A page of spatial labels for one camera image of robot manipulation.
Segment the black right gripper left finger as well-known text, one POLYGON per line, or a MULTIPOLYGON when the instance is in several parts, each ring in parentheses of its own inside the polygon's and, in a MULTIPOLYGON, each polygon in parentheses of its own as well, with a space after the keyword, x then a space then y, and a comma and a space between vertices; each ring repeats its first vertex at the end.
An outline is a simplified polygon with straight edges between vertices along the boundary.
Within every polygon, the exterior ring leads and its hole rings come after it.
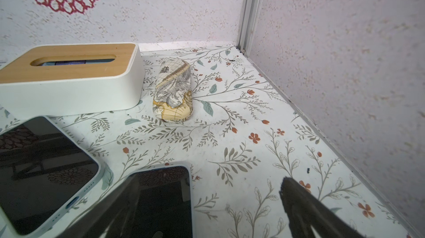
POLYGON ((70 228, 58 235, 60 238, 107 238, 131 236, 141 185, 137 175, 129 176, 94 209, 70 228))

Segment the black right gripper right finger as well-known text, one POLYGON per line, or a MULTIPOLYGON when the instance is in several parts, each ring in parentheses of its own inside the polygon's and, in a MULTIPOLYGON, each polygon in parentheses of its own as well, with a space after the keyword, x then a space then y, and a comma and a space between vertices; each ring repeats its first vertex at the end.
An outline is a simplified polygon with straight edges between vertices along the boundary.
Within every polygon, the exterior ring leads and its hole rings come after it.
POLYGON ((362 235, 338 218, 296 180, 285 177, 280 197, 294 238, 361 238, 362 235))

